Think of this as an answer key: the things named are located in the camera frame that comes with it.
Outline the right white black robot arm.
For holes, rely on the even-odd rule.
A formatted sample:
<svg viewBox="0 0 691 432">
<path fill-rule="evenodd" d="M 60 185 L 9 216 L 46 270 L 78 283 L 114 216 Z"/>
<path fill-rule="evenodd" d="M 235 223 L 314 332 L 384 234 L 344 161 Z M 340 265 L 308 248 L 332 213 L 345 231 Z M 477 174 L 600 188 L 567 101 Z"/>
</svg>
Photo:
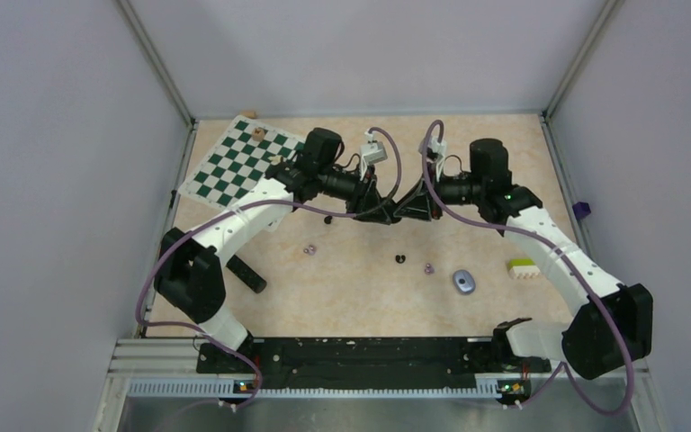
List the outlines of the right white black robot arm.
<svg viewBox="0 0 691 432">
<path fill-rule="evenodd" d="M 517 245 L 552 283 L 572 317 L 569 323 L 514 319 L 497 325 L 491 357 L 498 368 L 515 371 L 527 357 L 539 357 L 564 362 L 593 380 L 651 353 L 649 290 L 603 270 L 556 225 L 530 189 L 513 182 L 500 140 L 474 140 L 470 168 L 457 176 L 436 167 L 444 150 L 435 137 L 422 140 L 418 149 L 426 164 L 420 184 L 436 207 L 432 216 L 452 205 L 476 206 L 480 227 L 494 227 Z"/>
</svg>

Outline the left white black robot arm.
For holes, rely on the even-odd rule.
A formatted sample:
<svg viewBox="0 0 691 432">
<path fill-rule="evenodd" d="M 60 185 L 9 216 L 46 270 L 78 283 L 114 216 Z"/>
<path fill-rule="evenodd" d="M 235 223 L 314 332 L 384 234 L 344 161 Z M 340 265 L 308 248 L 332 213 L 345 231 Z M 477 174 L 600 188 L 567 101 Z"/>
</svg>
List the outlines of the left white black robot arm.
<svg viewBox="0 0 691 432">
<path fill-rule="evenodd" d="M 223 268 L 262 230 L 272 230 L 297 209 L 311 211 L 308 202 L 320 194 L 342 200 L 344 217 L 365 219 L 381 211 L 389 198 L 374 189 L 373 163 L 386 159 L 390 134 L 378 127 L 366 133 L 360 148 L 361 167 L 345 171 L 336 161 L 344 146 L 340 135 L 323 128 L 309 132 L 293 158 L 275 157 L 256 186 L 214 219 L 182 232 L 172 229 L 163 238 L 160 257 L 151 275 L 156 292 L 189 318 L 186 326 L 220 346 L 219 361 L 241 372 L 252 361 L 250 333 L 226 303 Z"/>
</svg>

